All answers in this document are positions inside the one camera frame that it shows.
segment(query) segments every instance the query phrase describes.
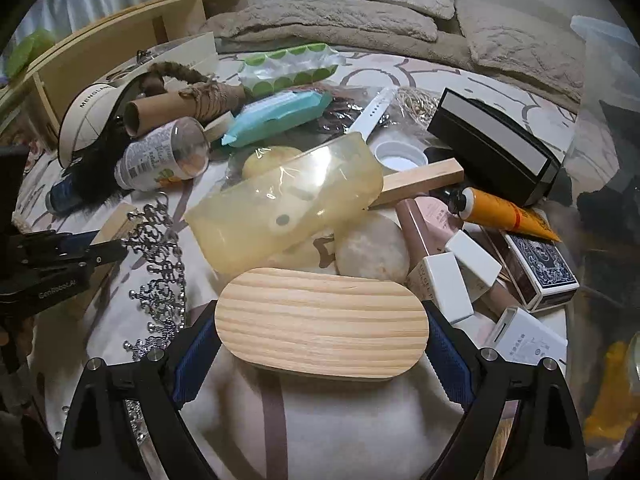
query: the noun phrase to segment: wooden shelf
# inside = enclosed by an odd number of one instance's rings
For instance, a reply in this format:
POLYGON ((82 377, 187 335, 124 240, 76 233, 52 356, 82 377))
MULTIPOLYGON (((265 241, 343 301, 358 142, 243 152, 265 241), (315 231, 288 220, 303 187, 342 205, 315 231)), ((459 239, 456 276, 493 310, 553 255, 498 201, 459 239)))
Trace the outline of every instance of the wooden shelf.
POLYGON ((57 136, 66 108, 93 81, 138 50, 189 36, 220 12, 245 7, 247 0, 150 0, 106 16, 66 37, 35 59, 0 91, 0 122, 30 99, 38 105, 46 144, 57 136))

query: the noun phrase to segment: silver rhinestone chain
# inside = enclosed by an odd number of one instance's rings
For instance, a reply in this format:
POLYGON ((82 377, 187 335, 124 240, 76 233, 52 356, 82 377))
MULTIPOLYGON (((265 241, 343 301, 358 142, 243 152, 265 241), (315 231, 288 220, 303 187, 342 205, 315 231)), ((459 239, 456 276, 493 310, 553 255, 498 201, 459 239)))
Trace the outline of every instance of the silver rhinestone chain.
MULTIPOLYGON (((151 316, 153 321, 146 324, 152 334, 135 344, 125 341, 125 350, 132 352, 134 361, 140 361, 152 348, 166 348, 175 335, 184 328, 186 309, 186 280, 182 250, 178 245, 178 233, 174 231, 174 220, 169 215, 169 199, 160 192, 156 204, 146 204, 142 212, 129 213, 130 220, 139 223, 129 233, 124 244, 134 253, 142 253, 148 262, 146 270, 160 277, 150 280, 140 287, 140 291, 129 291, 132 300, 140 300, 139 307, 151 316)), ((142 444, 148 437, 145 419, 140 403, 127 400, 127 412, 131 429, 137 443, 142 444)))

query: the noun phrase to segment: orange tube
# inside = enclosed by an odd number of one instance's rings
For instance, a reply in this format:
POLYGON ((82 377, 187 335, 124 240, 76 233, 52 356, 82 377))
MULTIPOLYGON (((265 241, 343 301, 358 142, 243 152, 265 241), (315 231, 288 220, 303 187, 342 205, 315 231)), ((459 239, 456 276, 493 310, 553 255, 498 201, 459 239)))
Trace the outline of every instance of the orange tube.
POLYGON ((465 221, 485 227, 560 241, 558 235, 535 211, 523 209, 513 202, 474 187, 453 193, 449 199, 449 211, 459 214, 465 221))

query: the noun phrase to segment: green object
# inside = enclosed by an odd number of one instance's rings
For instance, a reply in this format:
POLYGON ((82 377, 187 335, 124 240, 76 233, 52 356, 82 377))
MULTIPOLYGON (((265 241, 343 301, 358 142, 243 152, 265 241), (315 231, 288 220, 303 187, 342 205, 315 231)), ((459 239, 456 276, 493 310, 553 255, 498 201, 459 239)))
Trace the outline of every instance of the green object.
POLYGON ((325 43, 311 43, 249 56, 238 77, 247 95, 259 98, 325 79, 342 64, 339 52, 325 43))
POLYGON ((35 32, 24 38, 14 48, 6 62, 6 74, 14 79, 25 67, 38 56, 44 54, 56 44, 53 34, 44 28, 38 28, 35 32))

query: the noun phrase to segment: green polka dot package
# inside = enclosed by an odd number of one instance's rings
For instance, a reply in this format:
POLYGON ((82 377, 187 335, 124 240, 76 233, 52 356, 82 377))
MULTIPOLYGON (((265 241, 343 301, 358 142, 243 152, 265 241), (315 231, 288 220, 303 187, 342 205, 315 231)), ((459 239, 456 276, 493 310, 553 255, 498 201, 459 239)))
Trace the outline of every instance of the green polka dot package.
POLYGON ((344 56, 337 50, 325 43, 311 43, 249 56, 238 77, 247 94, 264 97, 326 79, 344 64, 344 56))

